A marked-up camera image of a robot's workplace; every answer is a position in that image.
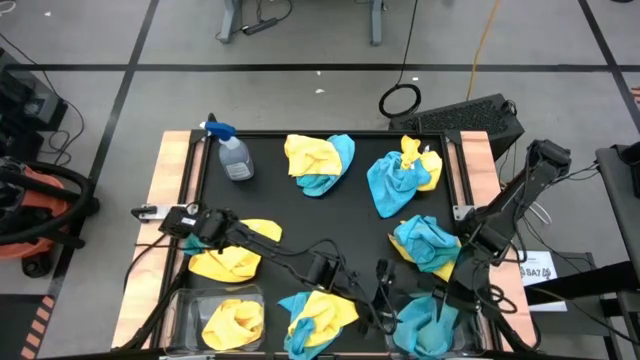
blue spray nozzle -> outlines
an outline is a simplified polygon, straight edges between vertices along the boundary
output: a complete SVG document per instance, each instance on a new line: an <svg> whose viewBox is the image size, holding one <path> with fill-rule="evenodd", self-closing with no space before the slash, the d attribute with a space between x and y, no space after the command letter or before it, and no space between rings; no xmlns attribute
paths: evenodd
<svg viewBox="0 0 640 360"><path fill-rule="evenodd" d="M216 135L220 140L227 141L236 134L236 128L225 123L207 121L204 124L205 130Z"/></svg>

white paper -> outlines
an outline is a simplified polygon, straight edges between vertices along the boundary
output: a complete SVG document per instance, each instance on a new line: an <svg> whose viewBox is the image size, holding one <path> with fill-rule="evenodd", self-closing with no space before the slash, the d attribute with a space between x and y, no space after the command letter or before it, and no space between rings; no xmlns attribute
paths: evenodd
<svg viewBox="0 0 640 360"><path fill-rule="evenodd" d="M520 264L520 275L524 286L555 279L558 277L548 251L527 251L527 262ZM530 311L567 311L567 304L558 301L548 304L529 306Z"/></svg>

crumpled towel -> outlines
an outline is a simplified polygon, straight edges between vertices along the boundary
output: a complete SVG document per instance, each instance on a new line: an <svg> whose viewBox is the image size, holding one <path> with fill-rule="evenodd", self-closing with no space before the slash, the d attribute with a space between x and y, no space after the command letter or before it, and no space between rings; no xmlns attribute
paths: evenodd
<svg viewBox="0 0 640 360"><path fill-rule="evenodd" d="M431 175L420 161L402 169L402 154L390 151L369 168L367 180L378 214L388 218L413 198L419 186L428 184Z"/></svg>
<svg viewBox="0 0 640 360"><path fill-rule="evenodd" d="M296 179L298 186L302 187L302 192L311 197L321 196L326 193L344 174L356 152L356 143L351 140L349 135L333 135L327 139L328 142L338 151L342 171L340 175L304 175Z"/></svg>
<svg viewBox="0 0 640 360"><path fill-rule="evenodd" d="M420 271L433 272L449 281L460 253L460 242L442 230L436 218L416 215L396 227L389 241L405 260L416 263Z"/></svg>
<svg viewBox="0 0 640 360"><path fill-rule="evenodd" d="M282 228L275 222L263 219L240 221L249 229L280 242ZM209 279L237 283L247 281L256 275L260 259L259 255L245 248L229 246L222 254L218 250L207 250L203 254L192 256L189 260L189 270Z"/></svg>
<svg viewBox="0 0 640 360"><path fill-rule="evenodd" d="M284 153L289 158L289 175L340 175L342 161L332 143L302 135L287 135Z"/></svg>
<svg viewBox="0 0 640 360"><path fill-rule="evenodd" d="M198 255L202 254L208 246L204 244L197 236L194 234L189 234L184 243L184 253L189 255Z"/></svg>
<svg viewBox="0 0 640 360"><path fill-rule="evenodd" d="M262 336L264 309L255 301L227 299L202 330L202 339L214 350L236 349Z"/></svg>
<svg viewBox="0 0 640 360"><path fill-rule="evenodd" d="M408 170L416 160L420 159L422 167L427 170L431 179L426 184L418 186L418 191L431 191L436 188L440 174L442 173L442 159L435 151L425 151L420 153L420 140L414 140L407 135L400 140L402 148L402 165L401 168Z"/></svg>
<svg viewBox="0 0 640 360"><path fill-rule="evenodd" d="M300 292L278 304L291 312L284 348L295 360L313 359L358 319L353 302L320 291Z"/></svg>
<svg viewBox="0 0 640 360"><path fill-rule="evenodd" d="M443 304L439 318L437 311L437 302L430 295L411 301L398 314L393 342L418 358L436 357L449 351L458 309Z"/></svg>

sticker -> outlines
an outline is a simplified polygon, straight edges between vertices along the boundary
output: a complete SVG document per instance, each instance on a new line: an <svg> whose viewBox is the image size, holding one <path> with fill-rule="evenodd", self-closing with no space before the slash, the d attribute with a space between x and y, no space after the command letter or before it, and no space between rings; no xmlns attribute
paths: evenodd
<svg viewBox="0 0 640 360"><path fill-rule="evenodd" d="M196 224L196 221L194 219L189 219L189 218L182 218L180 222L183 224L191 225L191 226Z"/></svg>
<svg viewBox="0 0 640 360"><path fill-rule="evenodd" d="M558 274L553 265L551 253L548 251L527 251L527 261L520 264L520 277L524 286L537 284L547 280L556 279ZM530 311L561 312L567 311L564 301L529 306Z"/></svg>
<svg viewBox="0 0 640 360"><path fill-rule="evenodd" d="M233 165L227 165L227 173L231 179L242 179L251 173L245 163L235 163Z"/></svg>

metal bracket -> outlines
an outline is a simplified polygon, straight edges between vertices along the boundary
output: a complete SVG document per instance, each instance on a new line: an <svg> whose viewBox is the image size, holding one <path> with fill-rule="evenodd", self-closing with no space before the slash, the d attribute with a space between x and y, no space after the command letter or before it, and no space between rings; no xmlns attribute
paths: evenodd
<svg viewBox="0 0 640 360"><path fill-rule="evenodd" d="M473 205L454 205L453 206L453 218L455 221L462 221L469 212L475 210L476 207Z"/></svg>
<svg viewBox="0 0 640 360"><path fill-rule="evenodd" d="M131 209L131 215L136 219L140 220L142 223L147 223L150 220L164 220L169 214L169 211L172 207L187 207L187 212L190 215L196 214L198 212L197 204L178 204L178 205L153 205L153 204L143 204L139 208Z"/></svg>

